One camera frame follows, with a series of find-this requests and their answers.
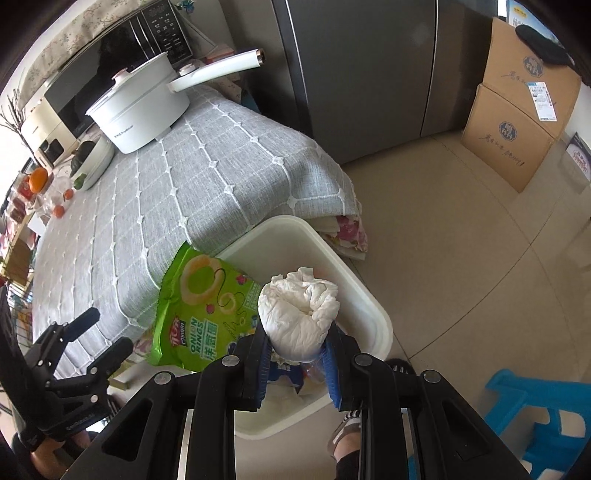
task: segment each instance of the plastic bag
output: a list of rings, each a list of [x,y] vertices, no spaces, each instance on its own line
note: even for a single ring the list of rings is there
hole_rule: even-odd
[[[231,353],[254,333],[260,293],[245,274],[185,242],[162,280],[150,363],[200,372]]]

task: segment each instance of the person's foot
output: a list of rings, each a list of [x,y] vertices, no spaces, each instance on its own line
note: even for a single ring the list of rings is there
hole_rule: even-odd
[[[336,428],[326,446],[338,462],[345,455],[361,448],[361,410],[351,410]]]

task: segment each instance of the pink floral fabric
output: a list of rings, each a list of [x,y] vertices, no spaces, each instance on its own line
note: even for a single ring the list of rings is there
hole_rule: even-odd
[[[336,235],[326,235],[326,238],[343,248],[353,248],[359,252],[367,252],[368,239],[365,229],[358,215],[338,215],[339,232]]]

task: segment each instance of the refrigerator door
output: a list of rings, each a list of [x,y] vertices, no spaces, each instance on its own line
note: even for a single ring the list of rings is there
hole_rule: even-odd
[[[436,0],[274,0],[274,7],[300,117],[337,162],[420,136]]]
[[[439,0],[433,77],[421,136],[463,128],[482,82],[497,0]]]

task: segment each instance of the beige floor tile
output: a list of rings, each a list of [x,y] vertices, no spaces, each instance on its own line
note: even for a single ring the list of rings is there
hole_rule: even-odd
[[[548,380],[578,380],[564,314],[530,248],[468,315],[411,359],[418,371],[441,372],[481,414],[488,380],[502,368]]]
[[[591,189],[567,189],[532,244],[556,291],[579,358],[591,367]]]
[[[369,290],[367,283],[365,283],[365,280],[361,277],[361,274],[359,273],[359,270],[357,270],[357,267],[355,266],[353,261],[350,258],[343,258],[343,261],[351,269],[351,271],[357,276],[357,278],[361,280],[361,283],[363,285],[365,285],[367,287],[367,289]],[[396,337],[396,335],[394,335],[394,338],[392,339],[392,347],[390,348],[390,353],[388,354],[387,358],[408,359],[408,357],[406,356],[406,353],[404,352],[402,346],[400,345],[400,342],[398,341],[398,338]]]
[[[490,191],[431,138],[345,171],[369,238],[355,266],[409,356],[481,301],[528,248]]]
[[[454,152],[472,170],[532,242],[568,185],[570,177],[565,166],[572,160],[564,157],[566,144],[558,142],[553,146],[525,190],[517,193],[492,168],[460,143],[461,132],[447,132],[435,135],[434,138]]]

